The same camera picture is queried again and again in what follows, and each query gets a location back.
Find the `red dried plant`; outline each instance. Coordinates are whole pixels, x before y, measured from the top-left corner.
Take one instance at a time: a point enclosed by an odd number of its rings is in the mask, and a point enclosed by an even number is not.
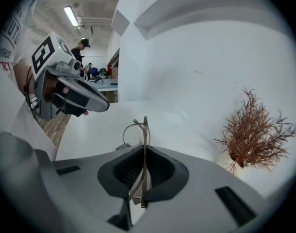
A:
[[[229,164],[233,173],[236,163],[241,168],[251,166],[271,171],[281,157],[289,154],[282,145],[289,137],[296,136],[296,125],[285,122],[287,118],[282,118],[281,112],[278,118],[269,117],[263,104],[258,104],[253,90],[243,91],[247,102],[243,100],[242,107],[227,119],[223,139],[215,140],[222,144],[222,152],[227,151],[233,160]]]

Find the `fluorescent light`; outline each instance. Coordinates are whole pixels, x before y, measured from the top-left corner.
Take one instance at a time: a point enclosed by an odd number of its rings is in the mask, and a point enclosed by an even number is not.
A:
[[[74,15],[71,7],[70,6],[65,7],[64,11],[65,11],[66,15],[68,16],[72,26],[78,26],[78,22],[75,18],[75,15]]]

